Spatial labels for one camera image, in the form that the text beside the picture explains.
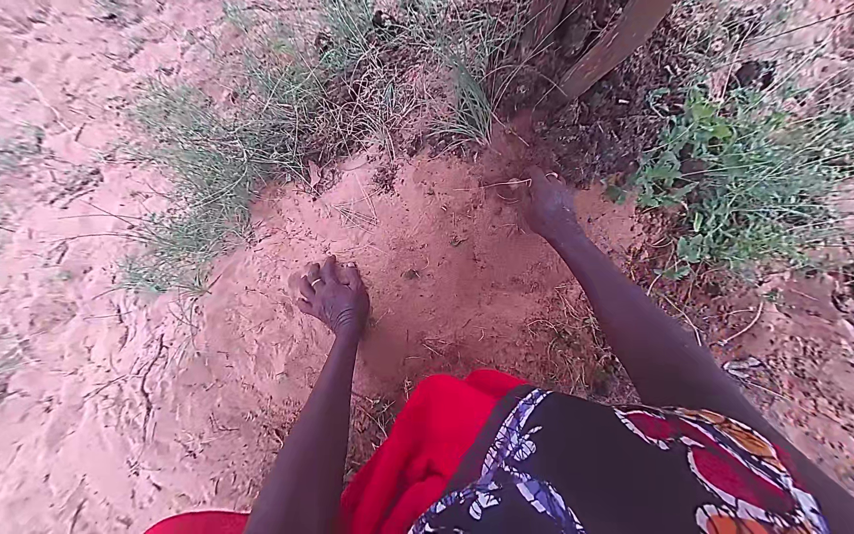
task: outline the loose soil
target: loose soil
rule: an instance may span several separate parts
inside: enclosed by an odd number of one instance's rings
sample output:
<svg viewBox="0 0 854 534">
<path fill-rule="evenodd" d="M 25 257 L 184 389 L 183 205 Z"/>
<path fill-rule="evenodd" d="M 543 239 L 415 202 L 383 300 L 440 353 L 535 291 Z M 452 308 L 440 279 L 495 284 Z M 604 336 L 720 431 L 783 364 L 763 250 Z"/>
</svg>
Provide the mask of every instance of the loose soil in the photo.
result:
<svg viewBox="0 0 854 534">
<path fill-rule="evenodd" d="M 142 532 L 185 510 L 248 509 L 331 342 L 292 305 L 293 280 L 327 254 L 359 263 L 373 309 L 347 477 L 433 372 L 494 367 L 600 402 L 637 400 L 574 279 L 499 184 L 530 163 L 581 184 L 626 172 L 657 131 L 643 106 L 653 85 L 636 83 L 663 68 L 653 53 L 576 103 L 571 130 L 517 113 L 475 160 L 411 138 L 394 159 L 374 148 L 339 158 L 321 196 L 268 188 L 254 236 L 216 262 L 203 297 L 149 297 L 113 290 L 133 245 L 108 234 L 160 209 L 165 186 L 117 150 L 131 135 L 126 99 L 151 75 L 206 80 L 210 52 L 194 36 L 222 13 L 202 1 L 102 5 L 0 2 L 0 138 L 22 124 L 45 132 L 41 155 L 1 180 L 0 532 Z M 575 24 L 568 34 L 604 22 Z M 666 282 L 654 272 L 668 254 L 658 221 L 597 183 L 575 201 L 599 248 L 654 285 L 721 363 L 764 363 L 743 384 L 753 401 L 854 492 L 854 308 L 833 304 L 854 299 L 851 278 Z"/>
</svg>

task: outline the white floral pattern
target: white floral pattern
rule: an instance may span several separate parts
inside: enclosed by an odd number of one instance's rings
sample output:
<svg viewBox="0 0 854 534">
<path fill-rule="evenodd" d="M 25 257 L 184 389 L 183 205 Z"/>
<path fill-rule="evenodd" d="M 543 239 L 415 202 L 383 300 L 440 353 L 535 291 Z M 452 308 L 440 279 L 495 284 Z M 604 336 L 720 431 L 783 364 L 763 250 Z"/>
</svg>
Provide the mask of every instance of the white floral pattern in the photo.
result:
<svg viewBox="0 0 854 534">
<path fill-rule="evenodd" d="M 562 495 L 546 481 L 537 480 L 520 465 L 536 453 L 536 443 L 531 437 L 542 427 L 523 432 L 532 412 L 550 392 L 532 390 L 523 397 L 504 419 L 493 439 L 479 479 L 467 488 L 443 496 L 414 523 L 411 534 L 434 532 L 431 525 L 447 507 L 458 504 L 469 507 L 469 514 L 476 521 L 483 519 L 483 512 L 502 502 L 502 494 L 509 488 L 516 491 L 537 512 L 548 515 L 557 528 L 564 533 L 584 533 L 585 528 L 575 512 L 565 504 Z"/>
</svg>

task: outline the hand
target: hand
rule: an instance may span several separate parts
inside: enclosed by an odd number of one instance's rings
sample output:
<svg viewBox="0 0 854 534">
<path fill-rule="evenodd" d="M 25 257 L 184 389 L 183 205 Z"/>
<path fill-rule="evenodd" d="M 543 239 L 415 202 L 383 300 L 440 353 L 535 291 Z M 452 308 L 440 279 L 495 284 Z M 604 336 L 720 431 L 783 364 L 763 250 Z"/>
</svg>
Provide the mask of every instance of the hand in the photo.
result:
<svg viewBox="0 0 854 534">
<path fill-rule="evenodd" d="M 582 232 L 572 194 L 559 177 L 555 173 L 547 175 L 535 166 L 526 169 L 526 174 L 531 184 L 522 211 L 529 228 L 546 240 Z"/>
<path fill-rule="evenodd" d="M 348 284 L 338 279 L 334 256 L 329 256 L 321 268 L 312 263 L 308 274 L 299 279 L 299 291 L 304 298 L 295 304 L 302 312 L 325 323 L 335 335 L 361 335 L 371 303 L 358 266 L 348 262 L 344 273 Z"/>
</svg>

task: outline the patterned fabric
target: patterned fabric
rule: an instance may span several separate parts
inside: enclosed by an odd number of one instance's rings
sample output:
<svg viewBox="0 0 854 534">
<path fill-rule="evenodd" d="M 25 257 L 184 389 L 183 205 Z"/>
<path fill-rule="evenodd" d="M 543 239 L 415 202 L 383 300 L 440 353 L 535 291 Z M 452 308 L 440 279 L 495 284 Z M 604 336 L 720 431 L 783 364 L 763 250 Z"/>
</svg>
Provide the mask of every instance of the patterned fabric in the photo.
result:
<svg viewBox="0 0 854 534">
<path fill-rule="evenodd" d="M 549 392 L 532 390 L 523 397 L 503 421 L 483 461 L 480 478 L 467 488 L 445 495 L 425 512 L 410 532 L 435 532 L 431 522 L 450 506 L 468 508 L 470 517 L 483 519 L 483 512 L 503 502 L 507 490 L 516 490 L 540 514 L 547 515 L 561 532 L 585 532 L 575 512 L 565 505 L 562 495 L 549 482 L 537 480 L 522 464 L 536 453 L 530 437 L 542 427 L 524 432 L 526 422 Z"/>
<path fill-rule="evenodd" d="M 687 464 L 717 499 L 696 509 L 706 534 L 825 534 L 815 498 L 790 475 L 789 456 L 750 427 L 705 409 L 616 407 L 628 430 Z"/>
<path fill-rule="evenodd" d="M 513 402 L 478 478 L 409 532 L 828 533 L 789 457 L 738 421 L 543 390 Z"/>
</svg>

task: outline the grass tuft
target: grass tuft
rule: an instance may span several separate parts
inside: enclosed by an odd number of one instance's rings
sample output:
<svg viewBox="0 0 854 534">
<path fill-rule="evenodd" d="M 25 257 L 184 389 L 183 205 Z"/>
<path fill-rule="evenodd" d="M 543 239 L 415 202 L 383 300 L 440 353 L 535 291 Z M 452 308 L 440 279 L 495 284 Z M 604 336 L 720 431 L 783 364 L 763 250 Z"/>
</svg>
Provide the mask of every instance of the grass tuft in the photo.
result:
<svg viewBox="0 0 854 534">
<path fill-rule="evenodd" d="M 760 20 L 747 22 L 743 30 L 724 26 L 740 41 L 766 31 Z M 740 50 L 729 42 L 718 59 Z M 640 207 L 675 214 L 678 261 L 663 274 L 679 278 L 700 262 L 735 270 L 767 260 L 803 265 L 810 250 L 845 236 L 832 197 L 854 177 L 854 57 L 809 83 L 804 70 L 819 52 L 787 67 L 754 62 L 772 74 L 748 84 L 697 77 L 685 87 L 682 109 L 667 118 L 659 145 L 625 188 Z M 653 109 L 659 96 L 649 96 Z M 624 199 L 616 186 L 608 193 Z"/>
<path fill-rule="evenodd" d="M 443 62 L 456 73 L 456 105 L 437 133 L 489 139 L 488 73 L 518 35 L 518 11 L 494 16 L 482 6 L 426 2 L 398 21 L 364 0 L 325 0 L 322 8 L 325 29 L 308 45 L 280 40 L 252 11 L 223 5 L 248 43 L 241 65 L 231 66 L 242 75 L 228 103 L 192 87 L 145 85 L 133 110 L 149 141 L 141 155 L 166 169 L 172 187 L 161 193 L 168 208 L 125 234 L 142 246 L 121 261 L 121 286 L 198 294 L 212 261 L 251 234 L 249 202 L 265 184 L 298 180 L 318 194 L 309 162 L 325 166 L 371 142 L 393 158 L 397 131 L 438 98 L 412 81 L 424 66 Z"/>
</svg>

